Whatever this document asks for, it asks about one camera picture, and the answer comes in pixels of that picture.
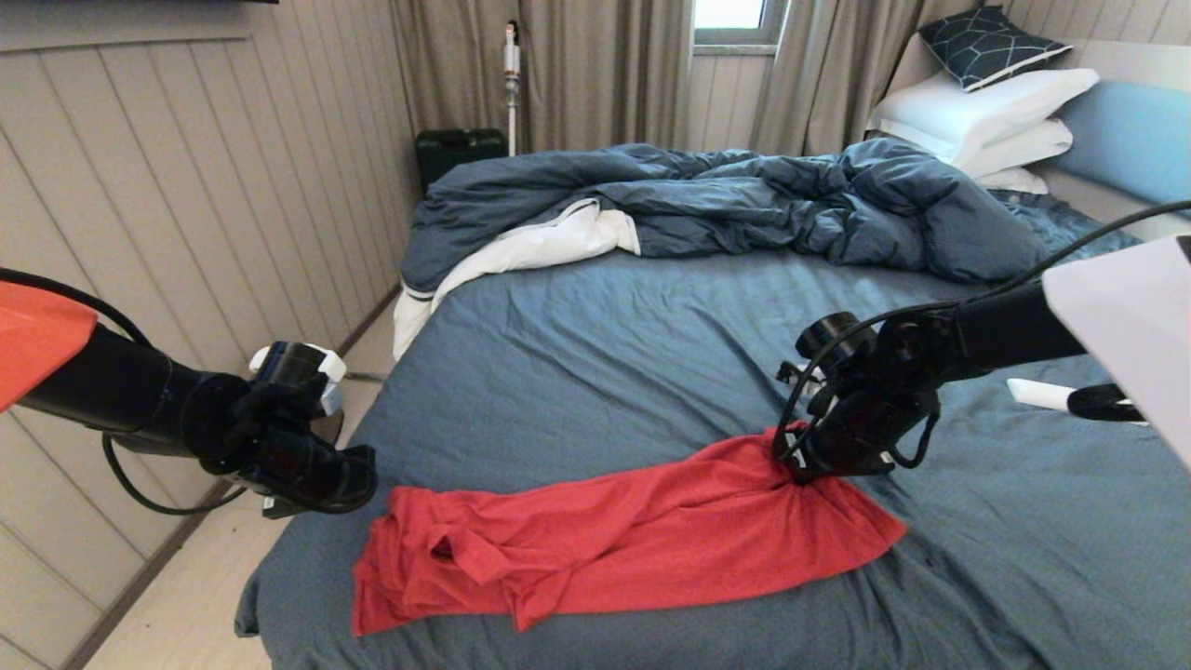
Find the headboard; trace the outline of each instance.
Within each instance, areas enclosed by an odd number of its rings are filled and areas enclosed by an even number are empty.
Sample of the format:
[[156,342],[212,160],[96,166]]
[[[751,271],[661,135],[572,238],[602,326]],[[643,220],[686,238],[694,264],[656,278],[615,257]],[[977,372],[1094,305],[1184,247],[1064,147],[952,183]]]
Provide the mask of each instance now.
[[[1030,165],[1056,196],[1099,220],[1155,201],[1191,198],[1191,46],[1065,39],[1074,46],[1062,68],[1092,68],[1100,83],[1059,115],[1075,136],[1071,151]],[[941,69],[922,39],[906,45],[890,92]],[[1130,226],[1143,238],[1191,232],[1166,214]]]

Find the blue cushion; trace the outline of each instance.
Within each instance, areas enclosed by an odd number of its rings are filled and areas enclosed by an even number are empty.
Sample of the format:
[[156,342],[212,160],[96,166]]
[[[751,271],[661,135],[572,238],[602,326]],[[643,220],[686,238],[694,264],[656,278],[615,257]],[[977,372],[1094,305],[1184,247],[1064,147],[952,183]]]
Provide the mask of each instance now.
[[1191,198],[1191,93],[1102,81],[1059,115],[1075,140],[1053,164],[1151,202]]

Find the red cloth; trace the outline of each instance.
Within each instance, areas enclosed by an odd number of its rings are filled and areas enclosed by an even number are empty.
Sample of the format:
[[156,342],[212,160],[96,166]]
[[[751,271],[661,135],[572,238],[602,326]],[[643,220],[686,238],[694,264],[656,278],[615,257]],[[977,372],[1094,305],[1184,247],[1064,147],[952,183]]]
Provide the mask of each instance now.
[[355,568],[353,632],[464,613],[525,631],[554,613],[754,597],[859,568],[905,533],[842,480],[792,484],[772,439],[512,495],[398,487]]

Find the pillow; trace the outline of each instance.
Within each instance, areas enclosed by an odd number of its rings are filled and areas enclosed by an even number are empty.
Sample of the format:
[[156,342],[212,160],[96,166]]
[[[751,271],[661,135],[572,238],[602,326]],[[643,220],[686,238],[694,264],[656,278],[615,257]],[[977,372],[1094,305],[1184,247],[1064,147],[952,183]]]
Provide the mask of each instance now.
[[975,180],[985,188],[1000,188],[1004,190],[1021,190],[1022,193],[1037,193],[1046,195],[1050,192],[1046,181],[1025,168],[1009,168],[992,174],[986,174]]
[[1060,113],[1079,142],[1055,167],[1149,202],[1191,198],[1191,90],[1105,81]]
[[965,92],[1042,69],[1071,50],[1021,30],[997,6],[939,19],[918,33]]
[[1012,137],[994,142],[973,156],[952,164],[968,176],[984,176],[1005,168],[1024,165],[1071,149],[1071,131],[1061,120],[1045,120]]
[[1091,88],[1095,70],[1039,70],[975,93],[964,93],[946,71],[903,88],[868,118],[868,129],[908,139],[952,163],[1033,127]]

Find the curtain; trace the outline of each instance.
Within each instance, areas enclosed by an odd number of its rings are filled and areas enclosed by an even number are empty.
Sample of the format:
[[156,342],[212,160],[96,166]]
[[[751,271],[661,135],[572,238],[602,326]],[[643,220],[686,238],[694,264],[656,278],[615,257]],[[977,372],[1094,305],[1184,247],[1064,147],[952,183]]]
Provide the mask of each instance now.
[[693,0],[394,0],[414,129],[507,130],[504,26],[522,45],[518,151],[686,142]]
[[397,0],[393,10],[414,132],[504,129],[505,24],[517,0]]
[[692,0],[523,0],[529,150],[684,146]]
[[791,0],[753,148],[794,156],[835,154],[863,139],[913,32],[975,8],[978,0]]

